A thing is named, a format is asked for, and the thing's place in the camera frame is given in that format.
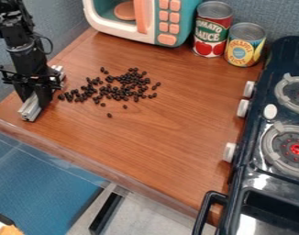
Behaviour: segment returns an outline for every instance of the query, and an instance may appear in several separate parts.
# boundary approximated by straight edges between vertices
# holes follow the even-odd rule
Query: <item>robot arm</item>
[[[23,102],[35,92],[40,108],[45,108],[52,100],[52,90],[61,89],[61,74],[47,65],[44,37],[33,29],[32,16],[22,0],[0,0],[0,38],[13,61],[13,66],[0,66],[3,81],[15,87]]]

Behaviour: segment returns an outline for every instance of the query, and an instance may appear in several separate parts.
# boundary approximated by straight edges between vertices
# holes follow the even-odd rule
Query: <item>wooden countertop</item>
[[[139,67],[162,86],[155,99],[107,100],[106,107],[60,102],[57,92],[35,123],[21,120],[13,93],[0,104],[0,130],[188,214],[207,191],[227,191],[222,152],[237,140],[243,126],[238,102],[260,65],[238,68],[223,58],[197,57],[190,45],[162,48],[91,28],[50,64],[65,67],[64,90],[85,84],[86,76],[105,78],[101,66],[112,75]]]

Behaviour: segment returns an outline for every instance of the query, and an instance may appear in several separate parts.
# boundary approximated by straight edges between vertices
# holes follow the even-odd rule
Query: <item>can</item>
[[[238,67],[250,67],[260,60],[266,41],[264,28],[253,23],[238,23],[231,27],[225,59]]]
[[[194,52],[204,57],[217,57],[225,52],[232,8],[225,3],[210,1],[197,7],[194,31]]]

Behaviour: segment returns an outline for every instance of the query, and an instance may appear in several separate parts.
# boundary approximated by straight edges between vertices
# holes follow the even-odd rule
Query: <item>stove knob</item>
[[[237,144],[235,143],[226,144],[224,155],[223,155],[223,160],[225,162],[232,163],[233,155],[235,154],[236,148],[237,148]]]
[[[251,98],[254,92],[255,82],[247,81],[246,86],[244,87],[243,96]]]
[[[238,104],[237,116],[240,118],[244,118],[247,115],[248,108],[249,100],[241,99],[240,103]]]
[[[278,113],[278,109],[277,109],[276,105],[268,104],[264,108],[264,116],[268,120],[273,120],[274,118],[276,118],[277,113]]]

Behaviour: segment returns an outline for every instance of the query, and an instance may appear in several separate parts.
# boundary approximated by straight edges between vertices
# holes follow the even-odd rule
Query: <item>red can label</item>
[[[224,53],[232,17],[209,19],[198,17],[194,33],[194,51],[205,57]]]

